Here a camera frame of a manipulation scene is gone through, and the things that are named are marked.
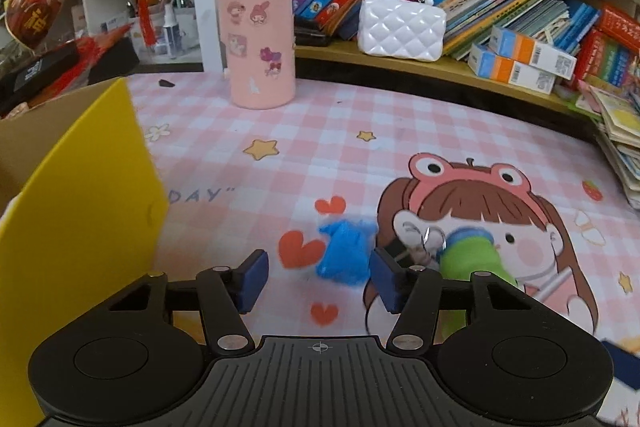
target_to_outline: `blue fluffy object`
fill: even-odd
[[[320,227],[318,232],[330,237],[316,273],[349,285],[364,284],[369,279],[369,255],[378,226],[371,221],[352,223],[341,219]]]

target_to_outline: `checkered tablecloth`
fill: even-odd
[[[175,87],[160,87],[160,78]],[[408,176],[418,152],[523,171],[568,230],[598,304],[596,336],[640,337],[640,221],[588,143],[482,110],[328,82],[300,80],[293,102],[265,111],[233,106],[226,82],[204,73],[135,75],[129,87],[172,202],[157,268],[190,279],[236,266],[256,248],[269,252],[270,281],[245,317],[256,337],[365,334],[362,288],[322,280],[305,262],[326,242],[316,206],[338,196],[345,216],[375,219],[383,189]],[[275,140],[278,154],[255,160],[243,152],[254,140]],[[293,264],[308,266],[287,268],[279,243],[294,230],[305,246]],[[603,241],[593,240],[598,233]]]

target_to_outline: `barcode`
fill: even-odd
[[[531,59],[532,64],[537,64],[540,60],[540,54],[542,53],[542,48],[540,46],[536,46],[533,50],[533,58]]]
[[[569,69],[571,68],[571,64],[573,61],[569,59],[569,57],[562,57],[562,55],[558,55],[558,60],[556,60],[556,73],[567,75],[569,74]]]
[[[549,89],[549,84],[553,83],[556,78],[552,74],[548,73],[540,73],[538,75],[538,81],[536,83],[536,87],[540,91],[546,91]]]
[[[513,74],[511,75],[511,82],[514,84],[518,83],[518,77],[520,76],[521,67],[519,64],[513,65]]]

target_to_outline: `cardboard box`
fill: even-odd
[[[152,267],[168,200],[124,80],[0,121],[0,425],[34,427],[31,353]]]
[[[500,57],[484,46],[473,44],[467,64],[481,78],[497,80],[505,84],[525,87],[535,92],[549,94],[556,81],[555,75]]]
[[[501,57],[512,58],[567,80],[571,80],[574,74],[575,57],[536,39],[498,26],[491,30],[489,48]]]

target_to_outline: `pink pen holder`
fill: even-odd
[[[218,0],[231,101],[248,109],[293,99],[296,73],[291,0]]]

